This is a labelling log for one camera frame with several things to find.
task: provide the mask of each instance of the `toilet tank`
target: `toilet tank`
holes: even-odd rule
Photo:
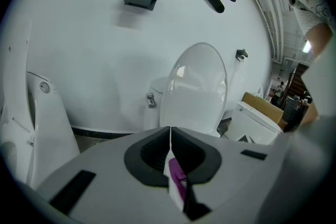
[[[162,93],[165,90],[167,81],[168,81],[168,77],[160,77],[160,78],[154,79],[150,83],[148,93],[144,97],[144,102],[145,102],[145,111],[144,111],[144,117],[143,117],[144,131],[160,127],[161,97],[162,97]],[[152,106],[150,106],[151,104],[150,94],[153,94],[154,105]]]

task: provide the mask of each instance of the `cardboard box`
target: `cardboard box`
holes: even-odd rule
[[[278,122],[278,126],[284,130],[284,128],[287,126],[287,122],[285,122],[283,119],[281,119],[279,122]]]
[[[242,101],[249,104],[265,116],[269,117],[276,124],[279,123],[282,117],[283,110],[277,108],[275,105],[270,104],[265,99],[256,97],[248,92],[245,93]]]

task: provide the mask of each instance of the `ceramic toilet display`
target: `ceramic toilet display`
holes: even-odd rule
[[[230,140],[271,145],[281,128],[270,118],[245,102],[238,102],[232,114],[228,131]]]
[[[26,70],[31,26],[17,28],[5,63],[0,151],[13,177],[36,189],[79,149],[55,85]]]
[[[152,81],[144,129],[176,126],[220,137],[216,129],[227,92],[226,69],[218,51],[197,43],[181,54],[168,77]]]

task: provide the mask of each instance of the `wall hook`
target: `wall hook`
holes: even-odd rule
[[[240,62],[241,60],[244,60],[245,57],[248,57],[248,54],[245,49],[237,50],[236,52],[236,59]]]

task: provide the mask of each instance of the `white wall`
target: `white wall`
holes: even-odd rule
[[[223,0],[217,14],[203,0],[158,0],[154,11],[123,0],[14,0],[3,21],[0,61],[8,35],[32,21],[28,70],[51,79],[73,126],[109,132],[142,129],[150,81],[169,74],[179,55],[205,41],[227,68],[230,116],[246,91],[267,87],[270,48],[253,0]],[[249,54],[244,64],[237,49]],[[2,82],[0,101],[3,102]]]

